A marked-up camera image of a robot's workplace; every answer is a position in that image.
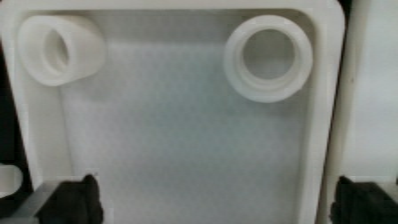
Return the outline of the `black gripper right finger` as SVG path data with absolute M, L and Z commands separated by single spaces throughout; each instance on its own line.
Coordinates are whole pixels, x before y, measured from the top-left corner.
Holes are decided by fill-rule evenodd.
M 333 224 L 398 224 L 398 202 L 376 182 L 338 179 L 331 205 Z

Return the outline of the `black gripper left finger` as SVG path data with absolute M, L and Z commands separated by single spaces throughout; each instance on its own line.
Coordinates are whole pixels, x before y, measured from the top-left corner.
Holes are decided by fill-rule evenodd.
M 29 196 L 13 218 L 38 224 L 104 224 L 100 184 L 88 174 L 81 180 L 49 181 Z

